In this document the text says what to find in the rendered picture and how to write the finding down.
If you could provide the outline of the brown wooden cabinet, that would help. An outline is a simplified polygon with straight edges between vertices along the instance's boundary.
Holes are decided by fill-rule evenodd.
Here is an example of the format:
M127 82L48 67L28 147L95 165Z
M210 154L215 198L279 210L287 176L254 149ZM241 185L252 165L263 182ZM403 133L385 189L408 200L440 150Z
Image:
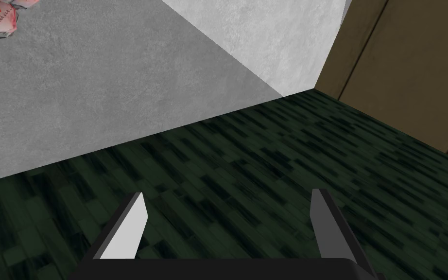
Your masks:
M345 0L315 88L448 155L448 0Z

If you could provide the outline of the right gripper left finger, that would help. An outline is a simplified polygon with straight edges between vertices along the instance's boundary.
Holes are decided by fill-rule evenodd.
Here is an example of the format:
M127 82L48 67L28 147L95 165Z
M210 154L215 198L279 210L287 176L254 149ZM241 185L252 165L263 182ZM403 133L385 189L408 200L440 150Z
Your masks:
M129 193L88 249L84 260L133 259L148 220L141 192Z

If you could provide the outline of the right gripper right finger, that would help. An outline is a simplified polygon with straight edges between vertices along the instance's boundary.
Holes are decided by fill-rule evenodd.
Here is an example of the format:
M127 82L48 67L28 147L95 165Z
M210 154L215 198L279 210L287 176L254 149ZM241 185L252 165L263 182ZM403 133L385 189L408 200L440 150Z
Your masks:
M310 221L322 258L349 259L360 266L367 266L360 243L327 189L312 190Z

